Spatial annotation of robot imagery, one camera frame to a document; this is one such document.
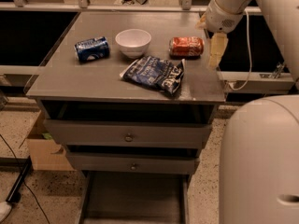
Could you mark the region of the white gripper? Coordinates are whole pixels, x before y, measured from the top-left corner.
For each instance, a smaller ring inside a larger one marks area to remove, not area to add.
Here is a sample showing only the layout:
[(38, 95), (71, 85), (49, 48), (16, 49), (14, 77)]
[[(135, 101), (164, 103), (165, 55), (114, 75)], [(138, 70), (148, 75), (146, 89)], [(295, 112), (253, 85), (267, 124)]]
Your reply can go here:
[(219, 66), (227, 48), (227, 34), (235, 29), (242, 18), (243, 14), (226, 12), (216, 0), (210, 0), (206, 13), (195, 24), (196, 29), (207, 28), (209, 32), (215, 33), (210, 39), (209, 68), (216, 69)]

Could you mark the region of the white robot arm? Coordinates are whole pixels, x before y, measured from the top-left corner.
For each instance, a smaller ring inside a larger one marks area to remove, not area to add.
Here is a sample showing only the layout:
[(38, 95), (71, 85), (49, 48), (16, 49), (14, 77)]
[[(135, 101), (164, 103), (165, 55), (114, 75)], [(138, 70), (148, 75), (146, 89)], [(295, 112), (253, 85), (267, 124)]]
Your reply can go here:
[[(292, 77), (299, 77), (299, 0), (211, 0), (206, 28), (230, 30), (256, 1)], [(299, 224), (299, 95), (241, 106), (221, 143), (219, 224)]]

